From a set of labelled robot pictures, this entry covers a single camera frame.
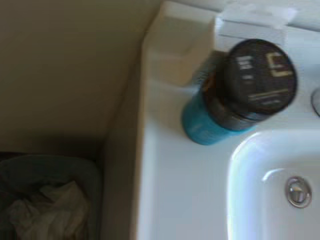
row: sink drain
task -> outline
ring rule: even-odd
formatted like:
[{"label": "sink drain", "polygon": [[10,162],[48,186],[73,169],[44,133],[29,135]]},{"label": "sink drain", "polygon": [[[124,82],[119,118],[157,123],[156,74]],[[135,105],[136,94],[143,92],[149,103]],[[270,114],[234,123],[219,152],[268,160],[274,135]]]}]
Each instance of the sink drain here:
[{"label": "sink drain", "polygon": [[291,177],[287,181],[285,193],[289,203],[296,208],[303,209],[311,202],[311,188],[302,177]]}]

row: white sink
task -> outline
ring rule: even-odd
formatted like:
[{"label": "white sink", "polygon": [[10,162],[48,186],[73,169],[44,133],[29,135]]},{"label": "white sink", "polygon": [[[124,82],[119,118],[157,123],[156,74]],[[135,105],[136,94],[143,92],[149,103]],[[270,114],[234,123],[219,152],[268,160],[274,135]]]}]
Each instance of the white sink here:
[{"label": "white sink", "polygon": [[[132,239],[318,239],[320,117],[311,95],[320,87],[320,33],[287,30],[286,51],[299,81],[286,110],[252,131],[203,146],[181,126],[182,109],[198,88],[174,82],[184,76],[185,52],[215,16],[167,2],[144,40]],[[291,177],[311,188],[305,208],[287,199]]]},{"label": "white sink", "polygon": [[[320,130],[257,133],[235,150],[228,179],[231,240],[314,239],[320,222]],[[312,191],[303,209],[291,205],[286,184],[305,179]]]}]

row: sink basin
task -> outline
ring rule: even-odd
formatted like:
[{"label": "sink basin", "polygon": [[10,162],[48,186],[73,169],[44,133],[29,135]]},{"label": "sink basin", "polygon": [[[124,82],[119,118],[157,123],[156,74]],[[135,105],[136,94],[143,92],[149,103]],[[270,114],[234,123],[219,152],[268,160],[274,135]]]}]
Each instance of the sink basin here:
[{"label": "sink basin", "polygon": [[[320,130],[267,130],[232,154],[228,175],[230,240],[314,239],[320,222]],[[306,208],[291,205],[286,184],[301,177],[312,191]]]}]

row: trash can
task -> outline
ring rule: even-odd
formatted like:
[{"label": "trash can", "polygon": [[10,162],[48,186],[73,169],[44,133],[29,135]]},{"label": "trash can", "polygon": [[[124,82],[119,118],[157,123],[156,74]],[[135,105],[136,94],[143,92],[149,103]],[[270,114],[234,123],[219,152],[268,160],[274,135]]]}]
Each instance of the trash can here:
[{"label": "trash can", "polygon": [[0,161],[0,239],[15,240],[6,209],[43,186],[75,181],[90,202],[87,239],[98,240],[101,222],[102,174],[93,161],[66,156],[23,155]]}]

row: blue bottle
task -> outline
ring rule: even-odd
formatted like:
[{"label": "blue bottle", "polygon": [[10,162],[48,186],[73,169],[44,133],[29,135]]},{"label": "blue bottle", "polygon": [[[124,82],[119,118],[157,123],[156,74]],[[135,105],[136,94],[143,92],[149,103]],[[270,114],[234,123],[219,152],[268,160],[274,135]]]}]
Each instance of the blue bottle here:
[{"label": "blue bottle", "polygon": [[182,112],[187,136],[201,145],[250,131],[285,109],[297,91],[290,59],[268,41],[236,45]]}]

